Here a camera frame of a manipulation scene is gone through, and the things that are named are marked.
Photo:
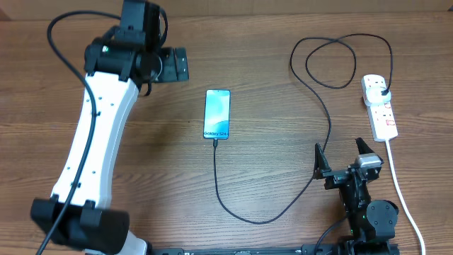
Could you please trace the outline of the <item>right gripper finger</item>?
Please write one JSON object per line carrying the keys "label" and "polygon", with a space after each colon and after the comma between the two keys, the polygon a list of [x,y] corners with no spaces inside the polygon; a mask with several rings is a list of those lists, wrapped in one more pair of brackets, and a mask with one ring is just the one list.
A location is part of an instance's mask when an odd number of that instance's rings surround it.
{"label": "right gripper finger", "polygon": [[374,152],[361,137],[356,138],[355,142],[359,154],[371,154]]}
{"label": "right gripper finger", "polygon": [[331,172],[331,167],[328,164],[327,158],[324,155],[323,149],[319,143],[315,144],[315,162],[314,174],[315,179],[324,179]]}

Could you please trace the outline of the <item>blue screen Galaxy smartphone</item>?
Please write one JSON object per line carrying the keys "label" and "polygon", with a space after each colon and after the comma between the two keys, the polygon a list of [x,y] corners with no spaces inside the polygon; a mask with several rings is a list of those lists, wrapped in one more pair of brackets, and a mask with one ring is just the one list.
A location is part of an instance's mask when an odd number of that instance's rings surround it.
{"label": "blue screen Galaxy smartphone", "polygon": [[210,89],[206,91],[203,137],[213,140],[229,138],[231,92]]}

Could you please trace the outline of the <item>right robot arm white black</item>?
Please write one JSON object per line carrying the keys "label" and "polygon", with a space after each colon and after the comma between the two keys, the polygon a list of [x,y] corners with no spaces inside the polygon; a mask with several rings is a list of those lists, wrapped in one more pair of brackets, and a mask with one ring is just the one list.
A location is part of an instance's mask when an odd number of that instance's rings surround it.
{"label": "right robot arm white black", "polygon": [[[345,216],[331,225],[312,248],[313,254],[398,254],[395,237],[399,208],[389,200],[372,200],[367,184],[379,178],[383,159],[362,138],[356,140],[358,156],[346,169],[334,171],[329,166],[321,145],[315,145],[314,178],[325,181],[326,190],[337,189]],[[335,244],[322,244],[325,236],[347,221],[351,235]]]}

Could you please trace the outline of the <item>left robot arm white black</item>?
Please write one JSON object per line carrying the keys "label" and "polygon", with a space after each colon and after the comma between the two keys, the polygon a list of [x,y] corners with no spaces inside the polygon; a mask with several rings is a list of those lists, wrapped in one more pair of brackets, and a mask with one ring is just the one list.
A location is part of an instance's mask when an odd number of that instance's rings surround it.
{"label": "left robot arm white black", "polygon": [[115,160],[125,123],[140,94],[156,83],[187,81],[187,54],[166,47],[168,19],[149,1],[125,1],[119,24],[87,46],[81,114],[66,164],[48,199],[30,216],[44,243],[87,254],[150,254],[151,244],[130,230],[127,212],[111,208]]}

